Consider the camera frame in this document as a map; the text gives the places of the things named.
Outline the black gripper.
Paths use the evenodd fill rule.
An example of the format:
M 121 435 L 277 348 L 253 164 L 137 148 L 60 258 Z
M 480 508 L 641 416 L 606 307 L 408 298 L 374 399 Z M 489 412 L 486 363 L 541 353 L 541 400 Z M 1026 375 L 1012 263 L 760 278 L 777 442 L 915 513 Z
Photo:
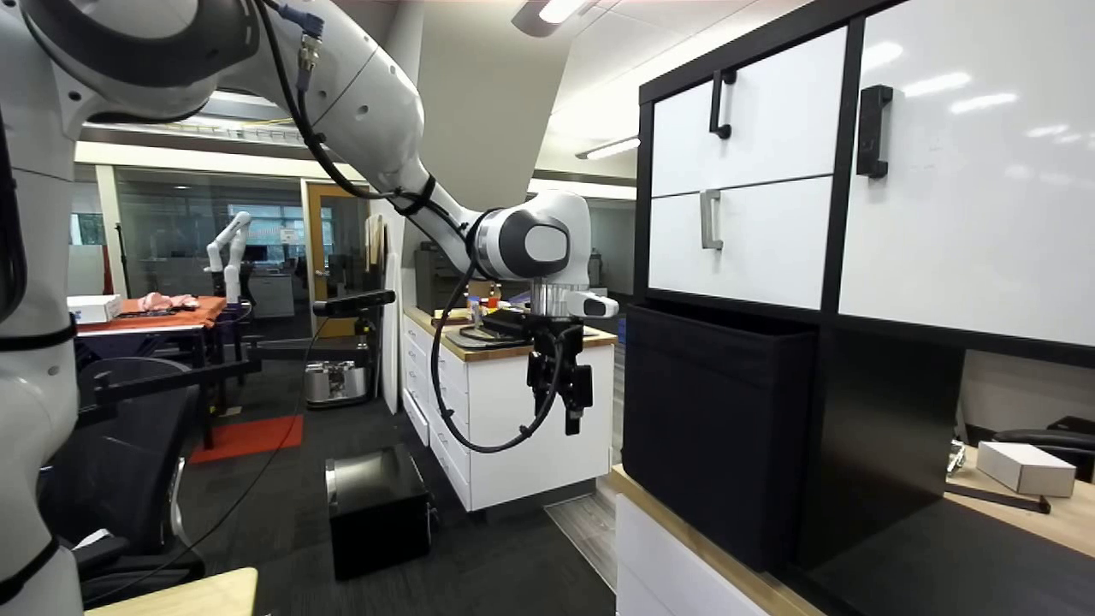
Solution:
M 565 435 L 582 433 L 582 412 L 592 404 L 592 369 L 577 363 L 584 331 L 577 323 L 541 323 L 535 330 L 535 356 L 528 363 L 528 383 L 535 395 L 535 418 L 550 412 L 550 400 L 565 400 Z

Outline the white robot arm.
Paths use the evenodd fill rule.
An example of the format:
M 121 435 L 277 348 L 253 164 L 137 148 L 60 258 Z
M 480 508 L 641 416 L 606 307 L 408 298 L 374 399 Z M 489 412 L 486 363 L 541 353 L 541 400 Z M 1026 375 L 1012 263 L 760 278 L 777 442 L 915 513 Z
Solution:
M 36 472 L 80 420 L 67 312 L 74 142 L 90 123 L 172 123 L 235 87 L 277 103 L 322 164 L 408 217 L 445 258 L 535 289 L 549 324 L 603 319 L 588 207 L 538 194 L 477 211 L 421 162 L 408 71 L 335 0 L 3 0 L 0 4 L 0 610 L 82 616 L 80 565 L 47 530 Z

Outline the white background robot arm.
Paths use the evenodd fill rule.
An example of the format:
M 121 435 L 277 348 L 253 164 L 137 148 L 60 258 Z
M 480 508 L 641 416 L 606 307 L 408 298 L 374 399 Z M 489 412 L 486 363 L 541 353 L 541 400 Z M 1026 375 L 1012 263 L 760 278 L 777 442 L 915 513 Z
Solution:
M 243 303 L 243 255 L 246 255 L 250 217 L 235 211 L 210 245 L 204 272 L 221 286 L 230 304 Z

